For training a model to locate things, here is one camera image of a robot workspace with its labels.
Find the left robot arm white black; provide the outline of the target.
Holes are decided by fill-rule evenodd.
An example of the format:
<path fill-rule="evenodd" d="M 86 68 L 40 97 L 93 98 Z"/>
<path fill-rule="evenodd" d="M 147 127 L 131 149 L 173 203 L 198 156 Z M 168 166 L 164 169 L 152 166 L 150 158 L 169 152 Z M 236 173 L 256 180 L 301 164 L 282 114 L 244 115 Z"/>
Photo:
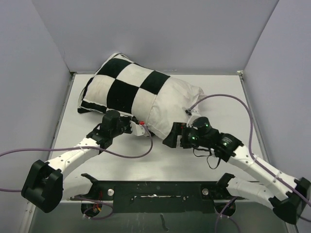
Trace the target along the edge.
<path fill-rule="evenodd" d="M 46 162 L 34 162 L 21 191 L 22 197 L 49 213 L 64 199 L 64 179 L 87 160 L 112 145 L 113 139 L 124 133 L 142 136 L 143 125 L 132 116 L 121 116 L 109 110 L 99 123 L 75 147 Z"/>

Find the black white checkered pillowcase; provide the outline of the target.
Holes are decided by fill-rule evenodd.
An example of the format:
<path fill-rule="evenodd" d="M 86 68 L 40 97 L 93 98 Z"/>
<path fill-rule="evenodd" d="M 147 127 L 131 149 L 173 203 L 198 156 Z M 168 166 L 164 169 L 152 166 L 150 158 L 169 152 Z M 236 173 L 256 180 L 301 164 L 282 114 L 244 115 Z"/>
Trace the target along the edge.
<path fill-rule="evenodd" d="M 89 79 L 78 100 L 78 113 L 116 110 L 147 121 L 151 108 L 170 77 L 145 68 L 122 53 L 112 54 Z"/>

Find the white pillow insert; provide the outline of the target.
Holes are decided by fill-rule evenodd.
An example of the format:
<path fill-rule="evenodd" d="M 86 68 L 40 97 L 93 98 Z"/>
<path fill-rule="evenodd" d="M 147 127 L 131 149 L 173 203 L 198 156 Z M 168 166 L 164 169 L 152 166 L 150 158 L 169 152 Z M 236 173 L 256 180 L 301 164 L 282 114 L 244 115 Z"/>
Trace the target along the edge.
<path fill-rule="evenodd" d="M 175 122 L 186 123 L 185 110 L 204 94 L 202 88 L 186 81 L 170 77 L 158 94 L 140 88 L 134 98 L 131 114 L 160 139 L 165 139 Z"/>

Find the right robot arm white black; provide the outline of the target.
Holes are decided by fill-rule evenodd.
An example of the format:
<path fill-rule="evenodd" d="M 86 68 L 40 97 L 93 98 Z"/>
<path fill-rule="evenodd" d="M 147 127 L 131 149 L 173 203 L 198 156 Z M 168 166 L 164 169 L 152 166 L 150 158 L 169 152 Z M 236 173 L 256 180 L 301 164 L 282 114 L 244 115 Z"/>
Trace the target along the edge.
<path fill-rule="evenodd" d="M 207 117 L 199 117 L 191 124 L 175 122 L 163 144 L 170 148 L 212 150 L 215 157 L 257 180 L 252 183 L 225 174 L 216 186 L 219 197 L 226 199 L 231 195 L 260 203 L 286 223 L 297 223 L 310 198 L 310 181 L 290 176 L 252 154 L 242 141 L 213 128 Z"/>

